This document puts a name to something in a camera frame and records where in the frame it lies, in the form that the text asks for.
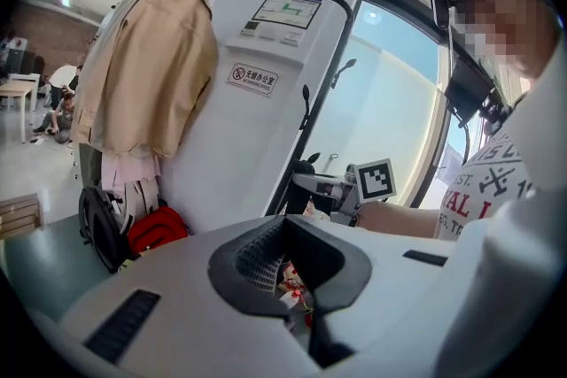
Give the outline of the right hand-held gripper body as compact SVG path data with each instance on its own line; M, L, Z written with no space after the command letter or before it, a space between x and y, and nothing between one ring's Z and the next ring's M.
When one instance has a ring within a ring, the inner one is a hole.
M312 204L330 221L352 227L364 204L385 201L396 195L389 158L349 165L342 176L318 174L308 160L291 179L291 212L303 214Z

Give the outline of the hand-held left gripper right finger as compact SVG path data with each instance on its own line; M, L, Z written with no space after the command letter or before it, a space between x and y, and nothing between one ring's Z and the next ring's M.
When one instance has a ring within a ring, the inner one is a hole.
M285 246L315 302L294 370L477 370L486 226L456 242L375 234L297 216Z

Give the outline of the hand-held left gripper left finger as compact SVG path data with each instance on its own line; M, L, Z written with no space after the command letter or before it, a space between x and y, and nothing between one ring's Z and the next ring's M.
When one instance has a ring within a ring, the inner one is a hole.
M143 377L308 377L320 367L284 321L242 314L214 290L208 262L223 243L264 223L248 220L152 250L85 293L60 326L84 342L128 296L160 300L119 366Z

